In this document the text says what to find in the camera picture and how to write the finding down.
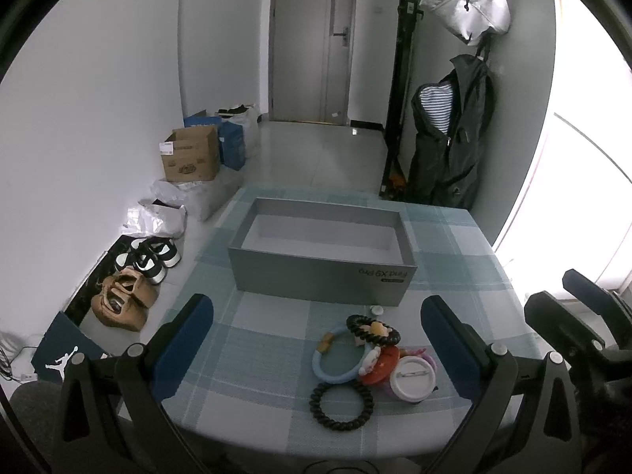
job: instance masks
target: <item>table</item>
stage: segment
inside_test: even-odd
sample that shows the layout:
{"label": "table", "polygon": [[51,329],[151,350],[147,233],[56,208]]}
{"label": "table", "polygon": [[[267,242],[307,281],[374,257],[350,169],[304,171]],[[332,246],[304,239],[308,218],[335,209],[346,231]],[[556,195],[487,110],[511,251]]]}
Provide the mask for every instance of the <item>table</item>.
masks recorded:
{"label": "table", "polygon": [[[357,431],[330,431],[312,418],[308,399],[318,384],[311,367],[316,345],[347,316],[370,315],[369,308],[236,290],[227,246],[259,196],[401,212],[418,269],[401,304],[385,308],[381,318],[401,333],[400,346],[426,347],[436,358],[419,323],[419,307],[427,296],[439,294],[485,341],[501,340],[514,355],[540,357],[506,274],[466,210],[382,201],[371,194],[242,188],[217,221],[164,318],[172,320],[195,293],[213,301],[211,331],[177,394],[163,403],[176,423],[209,438],[268,453],[370,459],[439,450],[469,408],[439,363],[438,390],[418,405],[392,400],[374,389],[374,415]],[[334,344],[324,369],[343,372],[360,354],[349,335]],[[323,409],[332,418],[358,415],[360,403],[351,389],[332,389],[328,395]]]}

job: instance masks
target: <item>pink object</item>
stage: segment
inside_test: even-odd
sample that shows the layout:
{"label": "pink object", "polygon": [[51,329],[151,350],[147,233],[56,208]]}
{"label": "pink object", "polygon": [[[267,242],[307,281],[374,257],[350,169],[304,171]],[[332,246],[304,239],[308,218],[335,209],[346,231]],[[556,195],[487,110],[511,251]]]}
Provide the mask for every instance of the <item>pink object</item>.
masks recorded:
{"label": "pink object", "polygon": [[[434,372],[435,373],[437,372],[437,363],[434,361],[434,358],[430,354],[426,353],[426,348],[423,348],[421,350],[408,350],[405,348],[401,348],[401,349],[404,349],[408,353],[409,356],[418,356],[419,358],[424,359],[430,364]],[[388,394],[393,399],[397,399],[399,401],[401,400],[399,397],[397,397],[397,395],[395,394],[395,392],[393,392],[393,389],[391,388],[390,377],[386,378],[382,383],[378,384],[377,386],[384,389],[384,392],[386,392],[386,394]]]}

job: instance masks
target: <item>brown shoe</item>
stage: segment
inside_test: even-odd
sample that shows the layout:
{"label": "brown shoe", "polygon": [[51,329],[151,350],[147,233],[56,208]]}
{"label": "brown shoe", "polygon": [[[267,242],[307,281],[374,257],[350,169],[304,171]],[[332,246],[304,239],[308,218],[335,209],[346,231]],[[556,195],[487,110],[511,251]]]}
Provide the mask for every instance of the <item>brown shoe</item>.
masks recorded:
{"label": "brown shoe", "polygon": [[158,299],[156,288],[140,272],[131,267],[125,267],[118,275],[108,276],[103,280],[103,287],[108,283],[112,283],[123,293],[133,296],[145,308],[151,308]]}
{"label": "brown shoe", "polygon": [[140,331],[147,321],[145,312],[134,298],[113,285],[103,284],[103,289],[92,298],[90,305],[97,319],[106,326]]}

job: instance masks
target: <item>silver bolt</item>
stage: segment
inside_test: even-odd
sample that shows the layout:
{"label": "silver bolt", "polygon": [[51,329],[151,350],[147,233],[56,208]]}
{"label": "silver bolt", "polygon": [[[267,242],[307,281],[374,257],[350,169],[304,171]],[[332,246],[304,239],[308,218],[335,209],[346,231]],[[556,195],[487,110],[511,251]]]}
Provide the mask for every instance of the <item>silver bolt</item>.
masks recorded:
{"label": "silver bolt", "polygon": [[70,359],[70,361],[74,363],[75,365],[79,365],[84,360],[85,360],[85,355],[83,353],[74,354],[73,357]]}
{"label": "silver bolt", "polygon": [[127,348],[127,356],[131,356],[132,358],[140,356],[141,354],[143,354],[144,350],[145,347],[143,344],[132,344],[130,347]]}
{"label": "silver bolt", "polygon": [[562,363],[564,361],[564,358],[562,357],[561,354],[559,354],[557,351],[551,351],[549,353],[549,359],[553,362],[553,363]]}
{"label": "silver bolt", "polygon": [[505,346],[505,344],[501,344],[500,342],[494,342],[492,344],[492,353],[496,356],[505,356],[507,354],[507,346]]}

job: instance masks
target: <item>jumpman logo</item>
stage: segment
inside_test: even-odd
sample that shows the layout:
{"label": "jumpman logo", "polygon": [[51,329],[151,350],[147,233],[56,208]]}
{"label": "jumpman logo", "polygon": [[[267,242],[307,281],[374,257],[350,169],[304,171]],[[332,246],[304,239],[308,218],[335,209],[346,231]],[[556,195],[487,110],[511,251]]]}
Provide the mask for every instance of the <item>jumpman logo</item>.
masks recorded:
{"label": "jumpman logo", "polygon": [[70,357],[73,356],[78,350],[79,348],[75,346],[75,349],[73,349],[72,353],[66,353],[64,356],[55,361],[57,365],[45,365],[46,369],[59,371],[61,380],[64,381],[64,370],[66,369],[66,364],[68,363],[68,360],[70,360]]}

